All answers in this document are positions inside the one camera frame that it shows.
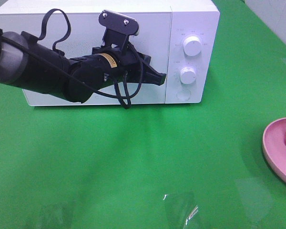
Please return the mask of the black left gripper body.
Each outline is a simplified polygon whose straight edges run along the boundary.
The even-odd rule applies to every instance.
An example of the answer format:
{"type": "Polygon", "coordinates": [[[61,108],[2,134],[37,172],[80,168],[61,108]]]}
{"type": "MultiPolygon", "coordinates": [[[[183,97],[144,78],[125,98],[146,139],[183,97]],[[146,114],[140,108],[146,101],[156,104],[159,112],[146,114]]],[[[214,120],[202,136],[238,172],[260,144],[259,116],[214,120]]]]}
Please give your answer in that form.
{"type": "Polygon", "coordinates": [[[125,80],[133,83],[133,76],[141,60],[127,47],[96,47],[91,55],[70,59],[69,83],[113,83],[125,80]]]}

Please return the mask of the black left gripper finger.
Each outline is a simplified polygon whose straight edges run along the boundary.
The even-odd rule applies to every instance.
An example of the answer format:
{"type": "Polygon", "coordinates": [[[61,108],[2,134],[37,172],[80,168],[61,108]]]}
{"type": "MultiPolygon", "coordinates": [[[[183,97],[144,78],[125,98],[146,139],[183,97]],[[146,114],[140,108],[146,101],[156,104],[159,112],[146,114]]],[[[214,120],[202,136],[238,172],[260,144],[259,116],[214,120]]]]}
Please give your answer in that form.
{"type": "Polygon", "coordinates": [[[151,56],[138,52],[132,43],[130,43],[130,50],[135,54],[137,59],[141,60],[144,64],[149,65],[151,63],[151,56]]]}
{"type": "Polygon", "coordinates": [[[141,61],[133,76],[134,83],[155,84],[157,86],[163,85],[165,79],[165,73],[157,72],[146,61],[141,61]]]}

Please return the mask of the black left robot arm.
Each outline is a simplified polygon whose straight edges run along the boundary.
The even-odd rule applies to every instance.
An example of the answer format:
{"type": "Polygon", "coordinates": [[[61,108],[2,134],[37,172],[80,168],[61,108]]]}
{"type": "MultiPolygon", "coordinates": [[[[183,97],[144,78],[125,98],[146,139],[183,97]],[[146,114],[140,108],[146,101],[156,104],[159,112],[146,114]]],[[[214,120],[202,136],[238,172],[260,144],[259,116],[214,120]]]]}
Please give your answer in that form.
{"type": "Polygon", "coordinates": [[[0,83],[69,102],[86,102],[92,94],[113,85],[113,98],[124,103],[135,96],[119,83],[162,85],[166,75],[150,66],[151,58],[128,44],[125,53],[118,48],[94,47],[92,54],[68,59],[37,42],[27,32],[0,29],[0,83]]]}

